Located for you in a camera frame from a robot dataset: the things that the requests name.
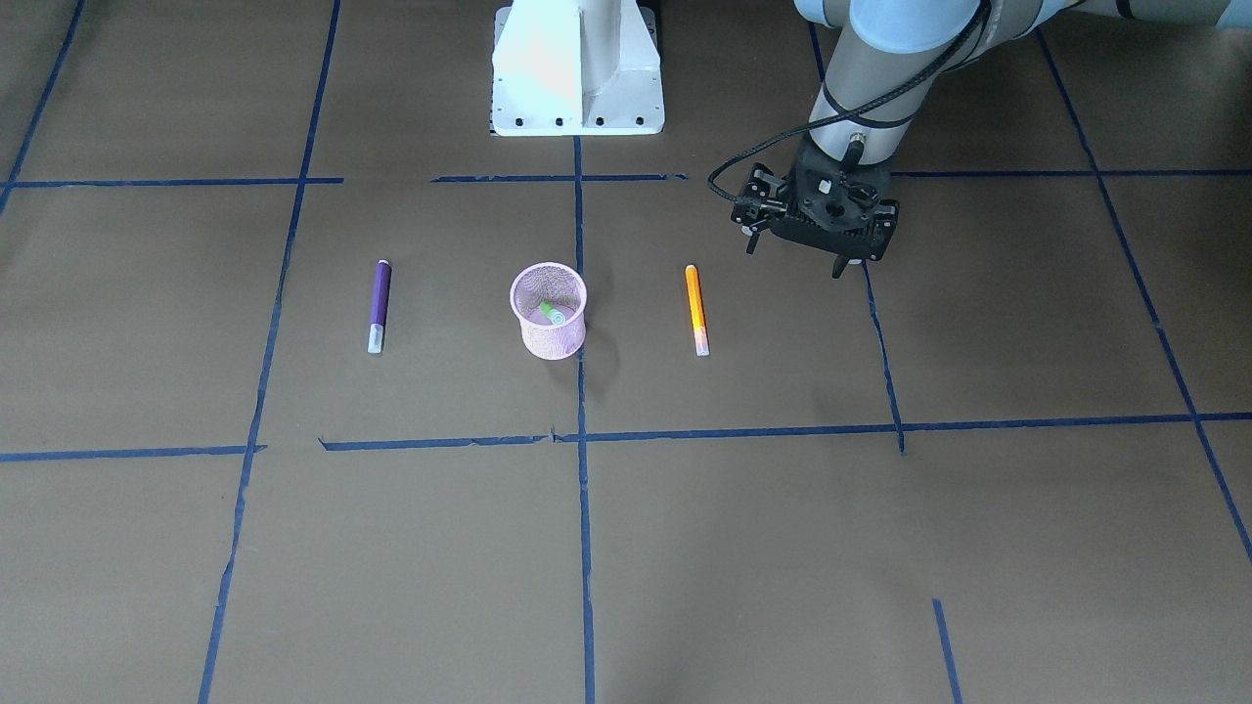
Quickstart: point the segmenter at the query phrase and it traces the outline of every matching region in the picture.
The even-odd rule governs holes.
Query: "orange marker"
[[[691,333],[696,338],[696,356],[709,356],[709,331],[704,324],[704,298],[700,296],[700,272],[687,264],[687,304],[691,306]]]

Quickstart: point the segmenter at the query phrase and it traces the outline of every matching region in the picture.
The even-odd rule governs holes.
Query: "black cable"
[[[780,132],[774,137],[766,139],[765,142],[757,144],[756,147],[745,149],[744,152],[735,154],[729,160],[726,160],[726,163],[717,167],[716,169],[712,170],[712,173],[709,174],[709,189],[736,205],[747,204],[750,199],[740,195],[734,195],[727,190],[725,190],[724,188],[721,188],[720,185],[717,185],[716,183],[717,177],[720,177],[730,167],[734,167],[735,164],[742,162],[744,159],[754,154],[759,154],[769,149],[770,147],[774,147],[775,144],[782,142],[784,139],[790,139],[798,134],[804,134],[806,132],[813,132],[815,129],[820,129],[826,125],[833,125],[835,123],[841,123],[844,120],[850,120],[855,116],[864,115],[865,113],[881,108],[883,105],[890,103],[891,100],[895,100],[896,98],[921,85],[923,83],[926,81],[926,79],[936,74],[944,66],[944,64],[950,61],[952,58],[955,56],[958,51],[960,51],[962,46],[965,45],[965,41],[974,33],[974,29],[978,26],[978,24],[987,18],[990,9],[992,6],[989,0],[980,0],[978,4],[978,10],[974,13],[974,16],[969,19],[969,23],[965,25],[964,29],[960,30],[960,34],[958,34],[957,38],[952,40],[952,44],[948,46],[948,49],[945,49],[943,54],[935,56],[933,61],[926,64],[925,68],[914,74],[913,78],[910,78],[909,80],[901,83],[895,89],[884,93],[883,95],[879,95],[878,98],[870,100],[869,103],[865,103],[864,105],[848,110],[846,113],[830,115],[829,118],[821,118],[820,120],[814,120],[811,123],[791,128],[786,132]]]

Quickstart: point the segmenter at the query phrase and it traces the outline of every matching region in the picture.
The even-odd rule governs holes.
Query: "green marker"
[[[555,326],[565,324],[565,313],[553,308],[552,304],[548,303],[547,301],[540,303],[540,312],[543,313],[543,317],[547,318],[548,322],[551,322],[552,324]]]

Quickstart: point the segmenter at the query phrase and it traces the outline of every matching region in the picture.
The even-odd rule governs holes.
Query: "pencil holder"
[[[536,357],[565,360],[582,347],[587,286],[570,267],[556,262],[527,267],[513,279],[508,298],[522,342]]]

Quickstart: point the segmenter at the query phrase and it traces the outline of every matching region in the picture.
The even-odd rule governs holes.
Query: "blue tape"
[[[1252,412],[1248,413],[1201,413],[1199,420],[1211,421],[1252,421]]]
[[[874,301],[874,284],[869,279],[868,263],[861,262],[861,272],[865,273],[865,297],[869,299],[869,317],[874,321],[874,332],[878,334],[878,349],[883,355],[883,378],[886,380],[886,400],[891,406],[891,421],[895,423],[896,442],[900,446],[900,455],[905,455],[904,423],[900,422],[900,405],[895,400],[895,383],[891,381],[891,362],[886,357],[886,339],[883,337],[883,321],[878,316],[878,303]]]
[[[444,175],[431,183],[573,183],[583,182],[634,182],[634,180],[687,180],[687,174],[503,174],[503,175]]]
[[[13,169],[9,170],[9,180],[5,182],[4,192],[0,192],[0,214],[4,214],[4,209],[9,205],[9,195],[13,193],[18,177],[21,175],[21,167],[26,163],[26,154],[30,153],[30,143],[35,139],[39,120],[44,116],[48,100],[53,96],[53,88],[56,86],[56,79],[61,75],[61,68],[65,65],[65,56],[69,55],[70,45],[74,44],[74,35],[78,33],[79,20],[83,19],[83,6],[85,4],[86,0],[78,0],[74,5],[74,16],[70,18],[70,26],[65,30],[65,39],[61,40],[61,50],[56,54],[53,71],[48,74],[48,83],[44,84],[44,93],[39,96],[39,104],[35,105],[35,114],[31,115],[30,124],[26,127],[26,134],[21,138],[21,148],[18,149]]]
[[[257,451],[264,450],[258,445]],[[0,452],[0,462],[50,462],[56,460],[118,460],[139,457],[188,457],[192,455],[243,455],[243,445],[212,447],[135,447],[124,450],[53,450],[45,452]]]
[[[1143,304],[1148,309],[1148,317],[1152,319],[1152,326],[1157,331],[1157,338],[1161,341],[1161,348],[1166,353],[1166,360],[1169,362],[1169,371],[1173,372],[1174,383],[1178,385],[1178,392],[1182,393],[1183,402],[1187,405],[1187,412],[1189,418],[1196,426],[1196,435],[1199,437],[1199,442],[1204,448],[1204,456],[1208,460],[1209,470],[1213,472],[1213,479],[1217,481],[1218,489],[1221,489],[1222,499],[1226,501],[1226,510],[1231,515],[1231,521],[1234,524],[1234,530],[1239,535],[1239,541],[1243,544],[1243,552],[1247,555],[1248,561],[1252,561],[1252,540],[1248,537],[1247,526],[1243,525],[1243,517],[1239,515],[1238,506],[1234,504],[1234,497],[1231,495],[1229,487],[1226,484],[1226,475],[1222,472],[1221,465],[1217,462],[1217,456],[1213,453],[1213,448],[1208,442],[1208,433],[1204,432],[1204,423],[1196,410],[1196,402],[1191,396],[1191,391],[1187,388],[1187,381],[1182,376],[1182,368],[1178,366],[1178,360],[1174,356],[1173,347],[1169,344],[1169,337],[1166,334],[1166,328],[1161,324],[1161,316],[1157,314],[1157,307],[1152,303],[1152,294],[1148,293],[1148,286],[1143,281],[1143,274],[1139,271],[1139,264],[1134,258],[1134,252],[1131,251],[1131,241],[1126,236],[1126,230],[1122,228],[1122,219],[1117,215],[1117,208],[1113,205],[1113,198],[1109,195],[1108,187],[1104,184],[1104,177],[1101,174],[1099,167],[1096,163],[1096,153],[1092,152],[1090,143],[1087,140],[1087,133],[1083,130],[1082,122],[1078,119],[1078,111],[1074,109],[1074,103],[1069,98],[1069,91],[1065,89],[1065,83],[1060,78],[1060,70],[1057,68],[1057,61],[1052,56],[1052,51],[1048,49],[1048,41],[1043,38],[1043,33],[1035,30],[1035,36],[1039,39],[1039,46],[1043,49],[1043,55],[1048,60],[1048,68],[1052,70],[1052,78],[1057,83],[1057,89],[1060,91],[1060,98],[1065,103],[1065,110],[1069,111],[1069,119],[1074,123],[1074,130],[1078,132],[1078,142],[1083,147],[1083,152],[1087,153],[1087,160],[1090,164],[1092,173],[1096,174],[1096,183],[1099,185],[1101,195],[1104,198],[1104,207],[1108,209],[1108,215],[1113,220],[1113,230],[1117,233],[1117,241],[1122,246],[1122,253],[1126,254],[1126,263],[1131,268],[1131,273],[1134,276],[1134,284],[1139,288],[1139,297],[1143,298]]]
[[[338,184],[343,178],[175,178],[175,179],[138,179],[138,180],[19,180],[14,188],[69,188],[89,185],[96,188],[163,188],[184,185],[298,185]]]
[[[447,175],[431,179],[431,183],[570,183],[573,180],[572,175]]]
[[[957,676],[957,659],[952,655],[952,639],[948,638],[948,619],[943,615],[943,601],[931,599],[935,610],[935,625],[939,626],[939,644],[943,646],[943,661],[948,668],[948,686],[952,688],[953,704],[964,704],[960,695],[960,678]]]
[[[1252,421],[1252,412],[1201,413],[1204,422]],[[967,430],[1012,430],[1049,427],[1137,426],[1156,423],[1189,423],[1187,413],[1162,413],[1148,416],[1085,416],[1072,418],[1008,418],[998,421],[939,421],[918,423],[866,423],[846,426],[791,426],[759,428],[704,428],[704,430],[654,430],[623,432],[588,432],[587,442],[646,442],[650,440],[710,440],[729,437],[800,437],[814,435],[873,435],[909,432],[959,432]],[[532,445],[543,441],[575,443],[578,433],[566,435],[508,435],[500,437],[444,437],[429,440],[379,440],[364,442],[326,442],[318,440],[329,452],[368,450],[414,450],[427,447],[470,447],[476,445]]]
[[[327,442],[317,440],[327,452],[358,452],[366,450],[426,450],[431,447],[491,447],[493,445],[536,445],[565,442],[552,435],[505,435],[498,437],[438,437],[431,440],[376,440],[364,442]]]
[[[1101,175],[1116,177],[1249,177],[1252,169],[1114,169]]]
[[[582,666],[586,704],[596,704],[596,629],[591,609],[591,499],[587,492],[587,375],[583,357],[583,349],[578,349],[578,506],[582,540]]]
[[[585,182],[687,180],[687,174],[582,174]]]
[[[218,660],[218,648],[222,644],[222,624],[225,620],[227,601],[230,596],[230,581],[234,577],[235,556],[239,552],[239,532],[243,529],[243,514],[247,505],[245,494],[252,481],[252,465],[257,450],[257,437],[260,435],[260,418],[265,410],[265,393],[269,387],[269,370],[274,361],[274,347],[278,342],[278,324],[283,314],[283,289],[287,286],[287,272],[292,266],[292,248],[295,246],[295,232],[300,222],[300,208],[304,204],[304,188],[313,160],[313,143],[317,139],[318,118],[322,111],[322,99],[326,95],[326,80],[331,71],[331,54],[334,49],[334,34],[339,23],[339,0],[334,0],[331,10],[331,29],[327,31],[326,50],[322,54],[322,73],[318,78],[317,94],[313,98],[313,114],[309,118],[308,137],[304,142],[304,160],[300,164],[300,180],[295,187],[295,200],[292,204],[292,220],[287,229],[287,247],[283,249],[283,264],[278,273],[278,287],[274,292],[274,307],[269,317],[269,336],[265,338],[265,356],[260,367],[260,380],[257,383],[257,408],[248,428],[248,446],[243,456],[243,468],[239,472],[239,491],[235,495],[234,525],[230,536],[230,557],[222,571],[218,586],[218,604],[213,611],[213,629],[209,631],[209,648],[204,656],[204,673],[200,676],[198,703],[208,704],[213,688],[213,673]]]
[[[1092,172],[1087,170],[957,170],[957,172],[891,172],[895,178],[1043,178],[1043,177],[1084,177],[1090,178]]]
[[[573,138],[573,258],[575,269],[582,274],[582,138]],[[582,366],[582,357],[578,357],[578,366]],[[578,428],[580,433],[586,428]]]
[[[895,432],[895,425],[796,426],[765,428],[657,430],[642,432],[588,432],[587,442],[632,442],[645,440],[709,440],[720,437],[799,437],[806,435],[866,435]]]
[[[904,423],[906,432],[960,431],[960,430],[1009,430],[1035,427],[1089,427],[1089,426],[1137,426],[1153,423],[1188,423],[1186,413],[1164,413],[1157,416],[1090,416],[1077,418],[1013,418],[1004,421],[947,421],[935,423]]]

